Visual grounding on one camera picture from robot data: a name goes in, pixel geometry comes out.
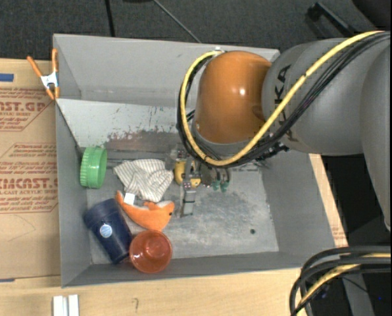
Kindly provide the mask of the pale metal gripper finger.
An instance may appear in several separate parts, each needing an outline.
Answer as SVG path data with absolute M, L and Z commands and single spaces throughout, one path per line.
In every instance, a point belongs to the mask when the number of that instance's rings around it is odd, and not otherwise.
M 169 164 L 175 164 L 176 162 L 185 161 L 185 160 L 186 160 L 186 150 L 181 146 L 176 146 L 172 148 L 168 153 L 166 162 Z
M 197 191 L 195 188 L 192 187 L 189 180 L 184 180 L 182 182 L 182 189 L 184 194 L 182 199 L 180 217 L 188 217 L 193 214 Z

